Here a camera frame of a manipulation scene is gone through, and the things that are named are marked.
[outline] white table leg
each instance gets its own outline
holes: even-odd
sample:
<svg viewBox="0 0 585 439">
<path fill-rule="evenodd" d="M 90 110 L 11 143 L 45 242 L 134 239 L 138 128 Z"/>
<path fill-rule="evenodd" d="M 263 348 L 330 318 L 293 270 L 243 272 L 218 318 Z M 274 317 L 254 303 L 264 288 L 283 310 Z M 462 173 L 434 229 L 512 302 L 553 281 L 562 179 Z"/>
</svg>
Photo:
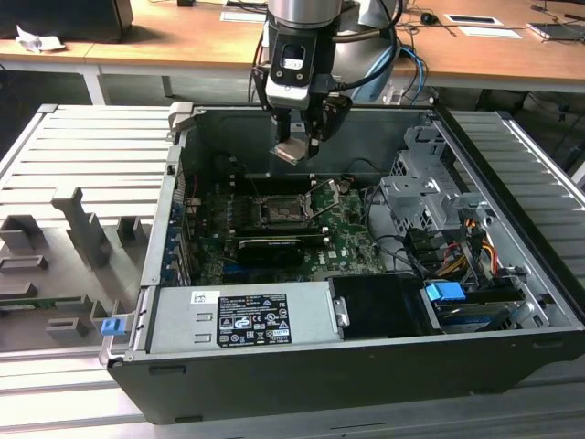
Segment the white table leg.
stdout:
<svg viewBox="0 0 585 439">
<path fill-rule="evenodd" d="M 170 76 L 161 76 L 163 79 L 163 90 L 165 91 L 165 96 L 167 98 L 173 97 L 173 84 L 171 84 L 171 77 Z"/>
<path fill-rule="evenodd" d="M 96 71 L 84 71 L 82 75 L 90 93 L 91 103 L 93 105 L 110 105 L 110 97 L 103 83 L 102 75 Z"/>
<path fill-rule="evenodd" d="M 390 77 L 385 89 L 382 91 L 382 101 L 386 105 L 400 105 L 402 95 L 411 80 L 412 78 L 406 76 Z"/>
</svg>

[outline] black chassis frame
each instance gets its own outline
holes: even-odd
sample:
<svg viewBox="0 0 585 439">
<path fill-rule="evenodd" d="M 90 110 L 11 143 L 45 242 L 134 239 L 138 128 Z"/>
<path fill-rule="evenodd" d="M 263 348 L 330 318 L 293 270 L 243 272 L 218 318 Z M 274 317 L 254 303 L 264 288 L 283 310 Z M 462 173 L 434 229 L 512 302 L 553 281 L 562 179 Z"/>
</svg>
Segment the black chassis frame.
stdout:
<svg viewBox="0 0 585 439">
<path fill-rule="evenodd" d="M 454 139 L 452 147 L 471 164 L 498 208 L 583 322 L 585 290 L 462 127 L 442 107 L 409 110 L 427 112 L 447 130 Z M 392 345 L 365 347 L 115 359 L 110 361 L 108 371 L 149 422 L 201 422 L 504 392 L 549 363 L 579 357 L 585 352 L 582 334 L 567 327 L 554 333 L 535 331 L 499 337 L 484 333 L 474 339 L 435 336 L 422 342 L 409 338 Z"/>
</svg>

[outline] desk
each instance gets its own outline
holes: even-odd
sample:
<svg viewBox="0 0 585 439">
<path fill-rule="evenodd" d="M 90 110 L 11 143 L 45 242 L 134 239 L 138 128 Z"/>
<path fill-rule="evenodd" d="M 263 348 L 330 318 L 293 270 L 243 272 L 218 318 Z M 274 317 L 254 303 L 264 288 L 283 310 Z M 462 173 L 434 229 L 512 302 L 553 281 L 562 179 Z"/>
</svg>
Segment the desk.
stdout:
<svg viewBox="0 0 585 439">
<path fill-rule="evenodd" d="M 526 27 L 529 22 L 552 23 L 553 19 L 530 9 L 529 0 L 418 0 L 416 6 L 430 8 L 444 25 L 452 23 L 444 14 L 493 16 L 503 25 Z M 402 22 L 420 24 L 420 11 L 411 9 Z M 585 7 L 548 2 L 550 13 L 585 15 Z M 542 42 L 530 29 L 515 30 L 522 39 L 467 37 L 457 27 L 424 27 L 414 36 L 417 53 L 429 65 L 428 85 L 518 91 L 585 92 L 585 46 L 579 43 Z M 399 31 L 404 44 L 410 36 Z M 404 76 L 403 61 L 394 70 Z"/>
<path fill-rule="evenodd" d="M 0 41 L 0 62 L 10 70 L 75 72 L 83 75 L 91 101 L 108 103 L 102 74 L 163 76 L 171 95 L 170 76 L 244 78 L 261 32 L 261 25 L 219 21 L 220 7 L 176 7 L 173 0 L 150 3 L 133 0 L 134 27 L 124 44 L 68 43 L 69 50 L 35 55 L 14 41 Z M 416 6 L 443 14 L 495 16 L 505 27 L 528 22 L 552 22 L 530 10 L 529 0 L 418 0 Z M 583 15 L 579 5 L 548 3 L 559 16 Z M 419 22 L 416 10 L 402 21 Z M 456 27 L 425 27 L 415 36 L 418 53 L 430 69 L 428 85 L 480 89 L 585 92 L 585 47 L 542 43 L 531 30 L 516 31 L 522 39 L 467 37 Z M 399 32 L 407 44 L 410 37 Z M 396 88 L 410 80 L 414 69 L 401 59 L 394 69 Z"/>
</svg>

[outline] barcode sticker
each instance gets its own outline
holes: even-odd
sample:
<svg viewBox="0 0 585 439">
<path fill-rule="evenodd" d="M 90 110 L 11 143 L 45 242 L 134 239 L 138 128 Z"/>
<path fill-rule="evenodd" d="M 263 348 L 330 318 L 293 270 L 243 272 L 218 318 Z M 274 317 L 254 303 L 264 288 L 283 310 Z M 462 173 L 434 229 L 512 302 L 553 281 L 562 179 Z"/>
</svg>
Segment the barcode sticker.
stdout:
<svg viewBox="0 0 585 439">
<path fill-rule="evenodd" d="M 216 304 L 220 291 L 200 291 L 191 293 L 191 305 Z"/>
</svg>

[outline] power supply label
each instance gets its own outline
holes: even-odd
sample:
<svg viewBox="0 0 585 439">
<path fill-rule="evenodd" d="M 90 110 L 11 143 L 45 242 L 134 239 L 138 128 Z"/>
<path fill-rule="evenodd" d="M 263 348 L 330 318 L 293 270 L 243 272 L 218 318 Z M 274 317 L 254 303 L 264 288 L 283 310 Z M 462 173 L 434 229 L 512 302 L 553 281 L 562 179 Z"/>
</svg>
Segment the power supply label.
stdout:
<svg viewBox="0 0 585 439">
<path fill-rule="evenodd" d="M 218 299 L 218 345 L 221 348 L 280 345 L 292 341 L 286 294 Z"/>
</svg>

